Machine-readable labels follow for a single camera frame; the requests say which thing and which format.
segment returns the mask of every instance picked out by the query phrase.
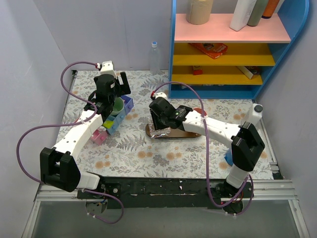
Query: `clear plastic water bottle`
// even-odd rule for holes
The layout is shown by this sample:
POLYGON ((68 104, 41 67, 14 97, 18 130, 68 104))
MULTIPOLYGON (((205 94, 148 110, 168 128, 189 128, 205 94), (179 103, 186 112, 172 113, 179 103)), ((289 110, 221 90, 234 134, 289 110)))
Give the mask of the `clear plastic water bottle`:
POLYGON ((158 48, 158 43, 156 41, 152 42, 152 48, 150 51, 150 72, 152 74, 157 74, 160 71, 160 52, 158 48))

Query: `shelving unit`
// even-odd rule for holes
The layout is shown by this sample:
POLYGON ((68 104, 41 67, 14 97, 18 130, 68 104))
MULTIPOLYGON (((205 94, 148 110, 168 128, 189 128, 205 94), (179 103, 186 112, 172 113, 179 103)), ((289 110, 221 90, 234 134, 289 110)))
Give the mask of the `shelving unit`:
MULTIPOLYGON (((211 14, 207 23, 193 25, 176 14, 172 0, 169 80, 193 85, 202 98, 255 99, 302 30, 308 9, 309 0, 285 0, 272 18, 236 32, 229 28, 233 14, 211 14), (228 51, 212 59, 189 44, 206 42, 224 43, 228 51), (193 65, 203 74, 193 75, 193 65), (262 72, 250 80, 236 66, 261 66, 262 72)), ((177 84, 169 90, 170 98, 196 97, 177 84)))

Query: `white wall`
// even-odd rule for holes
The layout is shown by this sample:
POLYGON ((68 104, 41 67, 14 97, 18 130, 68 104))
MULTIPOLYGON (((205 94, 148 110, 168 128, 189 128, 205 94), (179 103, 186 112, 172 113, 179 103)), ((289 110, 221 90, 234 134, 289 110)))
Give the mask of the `white wall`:
MULTIPOLYGON (((172 0, 34 2, 67 63, 112 60, 116 69, 149 69, 151 42, 158 41, 162 68, 168 69, 172 0)), ((177 13, 186 13, 187 2, 177 0, 177 13)), ((212 12, 233 13, 236 3, 214 0, 212 12)))
MULTIPOLYGON (((31 127, 61 121, 66 93, 59 76, 66 61, 32 0, 0 0, 0 32, 0 237, 17 238, 38 184, 20 170, 16 143, 31 127)), ((43 129, 22 142, 23 164, 37 178, 40 151, 56 136, 57 129, 43 129)))
POLYGON ((259 102, 278 165, 292 179, 311 237, 317 237, 317 2, 306 28, 259 102))

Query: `green cup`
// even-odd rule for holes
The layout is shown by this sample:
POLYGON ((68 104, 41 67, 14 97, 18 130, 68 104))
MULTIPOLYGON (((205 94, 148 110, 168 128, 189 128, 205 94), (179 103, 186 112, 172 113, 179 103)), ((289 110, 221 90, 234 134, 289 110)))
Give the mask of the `green cup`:
POLYGON ((124 110, 124 101, 122 98, 116 98, 114 100, 113 111, 110 115, 116 116, 122 112, 122 110, 124 110))

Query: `white plastic bottle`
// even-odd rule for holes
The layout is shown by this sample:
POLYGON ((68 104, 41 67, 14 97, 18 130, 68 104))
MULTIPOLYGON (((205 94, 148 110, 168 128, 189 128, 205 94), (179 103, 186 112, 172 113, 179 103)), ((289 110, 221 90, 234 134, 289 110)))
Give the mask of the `white plastic bottle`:
POLYGON ((256 2, 257 0, 238 0, 230 23, 231 29, 240 31, 247 25, 256 2))
POLYGON ((152 74, 157 74, 160 71, 160 52, 158 48, 158 43, 156 41, 152 42, 152 48, 150 51, 150 72, 152 74))
POLYGON ((243 125, 245 122, 250 122, 253 125, 258 124, 262 118, 262 111, 262 105, 253 103, 247 114, 241 119, 241 125, 243 125))

